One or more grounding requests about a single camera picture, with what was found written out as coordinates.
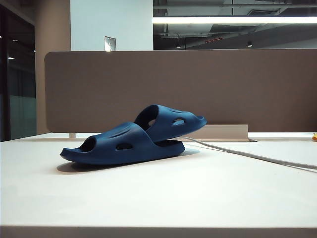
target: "slide sandal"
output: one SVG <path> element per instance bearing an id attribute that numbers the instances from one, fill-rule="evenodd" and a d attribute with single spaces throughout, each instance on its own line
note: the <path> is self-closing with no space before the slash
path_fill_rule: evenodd
<path id="1" fill-rule="evenodd" d="M 137 124 L 123 123 L 105 133 L 88 137 L 76 149 L 64 148 L 61 157 L 91 165 L 117 165 L 163 159 L 181 154 L 181 141 L 154 143 Z"/>
<path id="2" fill-rule="evenodd" d="M 183 112 L 162 105 L 150 105 L 135 119 L 153 142 L 179 137 L 206 125 L 207 120 L 191 112 Z"/>

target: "gray partition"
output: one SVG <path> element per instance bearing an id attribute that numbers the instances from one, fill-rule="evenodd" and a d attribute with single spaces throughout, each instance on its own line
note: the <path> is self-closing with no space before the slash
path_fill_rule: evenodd
<path id="1" fill-rule="evenodd" d="M 101 132 L 150 104 L 249 131 L 317 131 L 317 49 L 51 52 L 52 132 Z"/>

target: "white table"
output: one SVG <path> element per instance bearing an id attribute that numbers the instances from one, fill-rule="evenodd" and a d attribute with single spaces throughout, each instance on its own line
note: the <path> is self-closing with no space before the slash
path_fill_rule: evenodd
<path id="1" fill-rule="evenodd" d="M 59 156 L 84 140 L 67 136 L 0 144 L 2 237 L 317 237 L 317 172 L 192 142 L 175 158 L 84 168 Z M 311 133 L 253 136 L 211 144 L 317 165 Z"/>

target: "cable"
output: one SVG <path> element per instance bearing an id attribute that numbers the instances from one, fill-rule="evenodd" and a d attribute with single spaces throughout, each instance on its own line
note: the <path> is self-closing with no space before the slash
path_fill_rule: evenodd
<path id="1" fill-rule="evenodd" d="M 276 160 L 276 159 L 271 159 L 268 157 L 264 157 L 264 156 L 260 156 L 260 155 L 254 155 L 254 154 L 250 154 L 250 153 L 246 153 L 246 152 L 242 152 L 242 151 L 237 151 L 237 150 L 230 150 L 230 149 L 225 149 L 219 146 L 215 146 L 215 145 L 209 145 L 207 143 L 201 142 L 199 140 L 190 138 L 190 137 L 185 137 L 185 136 L 181 136 L 179 138 L 183 138 L 183 139 L 188 139 L 194 142 L 197 142 L 199 144 L 205 145 L 207 147 L 213 148 L 213 149 L 217 149 L 220 151 L 224 151 L 224 152 L 228 152 L 228 153 L 232 153 L 232 154 L 236 154 L 236 155 L 242 155 L 242 156 L 246 156 L 246 157 L 250 157 L 250 158 L 254 158 L 254 159 L 259 159 L 259 160 L 264 160 L 264 161 L 268 161 L 268 162 L 272 162 L 272 163 L 276 163 L 276 164 L 280 164 L 280 165 L 290 165 L 290 166 L 296 166 L 296 167 L 301 167 L 301 168 L 306 168 L 306 169 L 313 169 L 313 170 L 317 170 L 317 166 L 316 165 L 308 165 L 308 164 L 300 164 L 300 163 L 294 163 L 294 162 L 288 162 L 288 161 L 284 161 L 284 160 Z"/>

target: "ceiling lamp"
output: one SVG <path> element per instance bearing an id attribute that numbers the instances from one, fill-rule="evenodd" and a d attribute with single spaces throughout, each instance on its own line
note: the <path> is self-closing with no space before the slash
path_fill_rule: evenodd
<path id="1" fill-rule="evenodd" d="M 295 24 L 317 23 L 316 16 L 185 16 L 153 17 L 153 24 Z"/>

